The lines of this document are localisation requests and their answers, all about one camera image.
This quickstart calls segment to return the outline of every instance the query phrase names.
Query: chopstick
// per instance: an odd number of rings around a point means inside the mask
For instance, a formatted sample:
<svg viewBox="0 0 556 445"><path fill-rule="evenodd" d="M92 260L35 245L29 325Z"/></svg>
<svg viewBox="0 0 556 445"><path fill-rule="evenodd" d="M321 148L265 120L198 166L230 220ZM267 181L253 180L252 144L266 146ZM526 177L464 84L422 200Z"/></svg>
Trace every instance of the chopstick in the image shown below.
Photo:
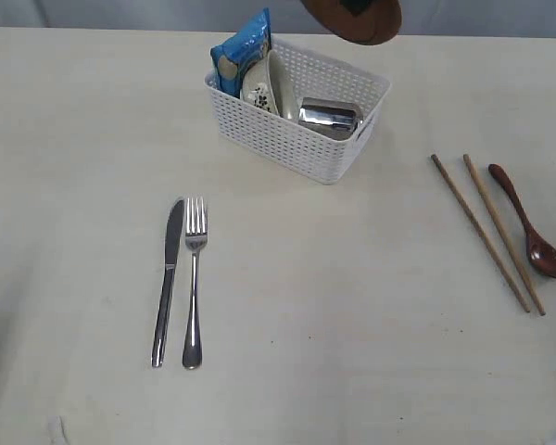
<svg viewBox="0 0 556 445"><path fill-rule="evenodd" d="M517 255L517 252L514 249L512 242L509 239L509 236L507 235L507 231L505 230L504 225L500 220L499 214L497 213L494 204L492 204L492 201L490 200L490 196L484 186L484 183L482 183L482 180L480 179L480 176L477 170L475 169L472 160L470 159L470 156L463 155L463 161L465 162L465 165L467 166L467 170L470 172L470 175L474 180L474 184L477 187L480 196L484 200L484 204L486 204L486 208L488 209L488 213L490 213L490 217L492 218L494 225L497 226L497 230L499 231L500 237L502 238L502 242L506 246L507 250L509 250L509 254L511 255L512 262L517 268L517 272L519 272L519 274L521 275L525 287L527 288L529 295L531 295L531 299L534 301L534 304L536 305L537 311L539 312L540 315L546 315L546 311L544 310L544 307L542 306L541 301L537 296L536 290L534 289L531 279L529 278L529 274L527 273L527 270L523 266L521 260L519 260L519 256Z"/></svg>
<svg viewBox="0 0 556 445"><path fill-rule="evenodd" d="M451 189L451 192L453 192L453 195L455 195L455 198L457 198L457 200L459 201L459 203L461 205L461 208L463 209L463 211L467 215L468 219L470 220L470 222L474 226L475 231L480 235L480 238L482 238L482 241L484 241L484 244L486 245L486 248L488 249L488 253L492 257L492 260L494 260L494 262L497 264L497 266L499 266L499 269L500 269L500 272L502 273L502 276L504 276L504 279L507 281L507 284L509 285L512 292L515 294L515 297L517 298L517 300L521 304L521 307L523 307L525 312L530 312L531 310L529 309L529 305L527 304L527 302L523 298L523 295L521 294L521 291L519 290L519 287L517 287L517 285L515 284L515 282L513 281L511 276L509 275L509 272L507 271L504 264L502 263L502 260L500 259L500 256L499 256L498 252L494 249L494 246L492 246L492 243L490 242L490 239L488 238L488 236L484 232L484 229L480 225L480 222L478 222L478 220L475 218L474 213L472 212L470 207L467 205L467 203L465 202L465 199L463 199L463 196L461 195L460 191L457 189L457 187L455 186L455 184L451 180L449 174L445 170L445 167L443 167L443 164L441 164L441 161L438 160L438 156L437 155L432 155L430 158L435 163L436 167L438 168L438 170L441 173L441 176L443 176L443 179L445 180L445 182L447 183L447 185Z"/></svg>

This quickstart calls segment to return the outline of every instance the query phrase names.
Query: stainless steel cup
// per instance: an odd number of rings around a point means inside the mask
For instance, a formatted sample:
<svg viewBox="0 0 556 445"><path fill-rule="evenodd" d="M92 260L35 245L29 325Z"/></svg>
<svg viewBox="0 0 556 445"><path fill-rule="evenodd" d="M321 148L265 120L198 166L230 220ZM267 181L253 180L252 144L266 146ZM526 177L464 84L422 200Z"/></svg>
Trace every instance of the stainless steel cup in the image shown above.
<svg viewBox="0 0 556 445"><path fill-rule="evenodd" d="M350 102L303 98L298 123L337 141L348 139L362 124L362 110Z"/></svg>

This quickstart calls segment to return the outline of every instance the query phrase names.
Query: butter knife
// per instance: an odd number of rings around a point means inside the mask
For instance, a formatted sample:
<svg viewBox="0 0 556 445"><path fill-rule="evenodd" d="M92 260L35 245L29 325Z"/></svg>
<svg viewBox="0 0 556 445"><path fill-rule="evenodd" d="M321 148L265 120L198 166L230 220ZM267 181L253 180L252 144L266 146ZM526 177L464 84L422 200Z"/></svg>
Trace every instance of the butter knife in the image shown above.
<svg viewBox="0 0 556 445"><path fill-rule="evenodd" d="M167 233L165 234L165 276L163 288L160 292L158 303L157 326L155 327L155 340L152 345L152 367L159 368L165 357L165 343L167 342L167 325L171 309L171 294L173 292L173 278L177 266L179 241L183 230L183 198L180 197L169 214Z"/></svg>

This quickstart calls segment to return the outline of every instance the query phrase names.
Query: metal fork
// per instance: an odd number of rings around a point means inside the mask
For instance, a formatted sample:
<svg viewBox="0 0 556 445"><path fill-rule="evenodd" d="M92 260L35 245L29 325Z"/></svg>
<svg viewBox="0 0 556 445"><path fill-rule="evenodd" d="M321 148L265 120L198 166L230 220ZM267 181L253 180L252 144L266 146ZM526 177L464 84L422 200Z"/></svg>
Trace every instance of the metal fork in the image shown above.
<svg viewBox="0 0 556 445"><path fill-rule="evenodd" d="M185 245L192 251L192 289L189 301L189 319L183 345L183 367L196 369L202 364L200 321L197 314L197 269L200 250L208 242L208 209L204 199L189 197L186 205Z"/></svg>

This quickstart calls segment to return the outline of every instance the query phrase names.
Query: woven plastic basket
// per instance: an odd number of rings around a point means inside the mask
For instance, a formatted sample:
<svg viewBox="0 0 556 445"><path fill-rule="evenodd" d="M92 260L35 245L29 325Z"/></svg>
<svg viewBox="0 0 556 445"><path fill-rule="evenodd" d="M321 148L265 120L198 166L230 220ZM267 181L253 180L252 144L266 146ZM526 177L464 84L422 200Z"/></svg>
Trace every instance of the woven plastic basket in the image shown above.
<svg viewBox="0 0 556 445"><path fill-rule="evenodd" d="M277 38L272 47L290 74L299 104L305 96L354 102L362 109L364 123L349 139L336 141L223 93L213 71L206 85L221 134L295 172L333 184L366 145L391 83Z"/></svg>

